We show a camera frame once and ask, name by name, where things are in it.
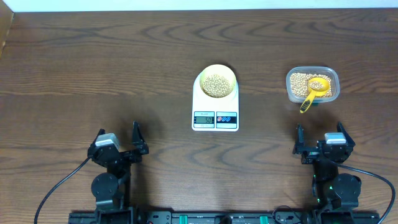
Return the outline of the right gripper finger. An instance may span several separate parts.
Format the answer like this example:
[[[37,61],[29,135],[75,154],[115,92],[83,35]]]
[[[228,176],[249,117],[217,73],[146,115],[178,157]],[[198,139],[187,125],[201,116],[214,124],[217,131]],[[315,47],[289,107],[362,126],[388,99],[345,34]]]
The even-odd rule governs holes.
[[[346,130],[345,130],[345,128],[344,128],[342,122],[340,122],[340,121],[339,121],[338,124],[337,124],[337,130],[338,130],[338,132],[340,132],[340,133],[343,134],[343,136],[344,136],[345,139],[346,139],[346,144],[347,144],[347,145],[349,145],[349,146],[355,146],[355,142],[352,140],[351,136],[346,132]]]
[[[297,138],[295,140],[293,154],[302,154],[304,151],[305,143],[304,143],[304,135],[303,135],[303,127],[298,124],[297,125]]]

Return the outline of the yellow measuring scoop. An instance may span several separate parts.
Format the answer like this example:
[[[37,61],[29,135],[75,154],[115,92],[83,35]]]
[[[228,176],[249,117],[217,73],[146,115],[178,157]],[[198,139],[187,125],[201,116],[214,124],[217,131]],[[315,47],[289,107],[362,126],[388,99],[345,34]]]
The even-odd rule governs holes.
[[[308,96],[300,106],[300,112],[305,113],[317,97],[324,96],[330,89],[330,83],[327,79],[315,77],[308,81]]]

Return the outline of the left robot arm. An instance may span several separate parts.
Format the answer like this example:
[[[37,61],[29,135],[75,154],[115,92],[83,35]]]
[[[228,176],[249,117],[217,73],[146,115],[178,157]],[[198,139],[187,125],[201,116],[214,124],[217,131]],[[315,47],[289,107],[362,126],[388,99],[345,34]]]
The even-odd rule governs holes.
[[[121,152],[120,143],[114,133],[100,129],[97,137],[88,148],[88,157],[106,172],[95,177],[91,192],[96,198],[99,211],[122,210],[129,205],[131,165],[142,161],[149,153],[138,122],[133,122],[132,145],[130,151]]]

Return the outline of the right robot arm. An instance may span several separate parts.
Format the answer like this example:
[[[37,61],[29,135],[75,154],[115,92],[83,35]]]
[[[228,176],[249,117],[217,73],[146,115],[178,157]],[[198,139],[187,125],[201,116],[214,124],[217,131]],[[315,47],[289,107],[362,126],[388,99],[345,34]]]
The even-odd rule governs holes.
[[[324,140],[315,146],[305,144],[303,127],[297,126],[294,154],[301,155],[301,163],[313,167],[313,194],[318,199],[318,212],[350,210],[359,205],[361,179],[355,175],[340,173],[338,166],[349,158],[355,142],[341,122],[337,131],[326,133]]]

